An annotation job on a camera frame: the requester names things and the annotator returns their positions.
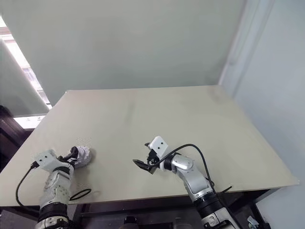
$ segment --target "cable connector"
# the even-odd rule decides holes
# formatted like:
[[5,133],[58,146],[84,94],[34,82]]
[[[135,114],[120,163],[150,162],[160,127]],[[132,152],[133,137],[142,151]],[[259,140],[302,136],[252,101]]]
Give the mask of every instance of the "cable connector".
[[31,169],[34,169],[34,168],[38,168],[39,167],[39,164],[37,163],[37,161],[34,161],[32,164],[31,164]]

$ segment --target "white wall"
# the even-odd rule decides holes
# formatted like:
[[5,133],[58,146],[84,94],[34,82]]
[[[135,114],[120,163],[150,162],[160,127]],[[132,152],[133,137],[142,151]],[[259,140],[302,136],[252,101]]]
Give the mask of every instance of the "white wall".
[[2,40],[0,40],[0,105],[8,108],[14,116],[45,114],[49,111]]
[[[225,80],[224,87],[229,89],[230,83]],[[275,0],[235,99],[301,182],[260,201],[262,215],[273,229],[304,228],[304,0]]]
[[217,84],[244,0],[14,0],[2,17],[54,105],[69,89]]

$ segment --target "beige tabletop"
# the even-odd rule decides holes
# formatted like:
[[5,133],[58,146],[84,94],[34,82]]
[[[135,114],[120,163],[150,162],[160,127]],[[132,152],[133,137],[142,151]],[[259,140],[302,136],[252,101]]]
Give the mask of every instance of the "beige tabletop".
[[[185,195],[172,172],[154,175],[139,169],[144,143],[160,135],[174,149],[186,143],[201,148],[216,191],[277,188],[298,184],[220,86],[68,91],[0,173],[0,206],[17,205],[15,189],[34,156],[47,149],[66,155],[72,146],[91,148],[93,158],[75,171],[71,193],[92,188],[73,203]],[[195,159],[186,148],[180,153]],[[47,172],[37,168],[20,187],[25,205],[38,205]]]

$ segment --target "gray wall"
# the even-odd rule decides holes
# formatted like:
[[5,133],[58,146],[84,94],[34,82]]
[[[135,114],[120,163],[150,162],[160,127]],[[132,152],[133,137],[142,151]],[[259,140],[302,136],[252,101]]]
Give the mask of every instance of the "gray wall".
[[48,107],[2,40],[0,40],[0,63],[0,105],[8,108],[14,116],[47,113]]
[[3,19],[54,105],[69,89],[217,84],[244,0],[15,0]]
[[273,229],[304,228],[304,0],[275,0],[235,99],[301,182],[263,199],[259,209]]

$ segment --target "table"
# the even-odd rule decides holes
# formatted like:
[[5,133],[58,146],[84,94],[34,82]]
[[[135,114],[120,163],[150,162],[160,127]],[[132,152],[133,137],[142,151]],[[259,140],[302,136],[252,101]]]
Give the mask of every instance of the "table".
[[[0,174],[0,206],[15,206],[15,189],[34,156],[47,149],[65,155],[72,146],[91,148],[93,158],[76,169],[71,192],[92,193],[73,203],[185,195],[172,172],[154,175],[133,159],[145,160],[144,143],[160,135],[172,148],[197,145],[216,191],[271,189],[298,184],[276,152],[220,86],[68,91]],[[195,159],[198,153],[180,153]],[[39,168],[20,187],[24,205],[38,205],[47,173]]]

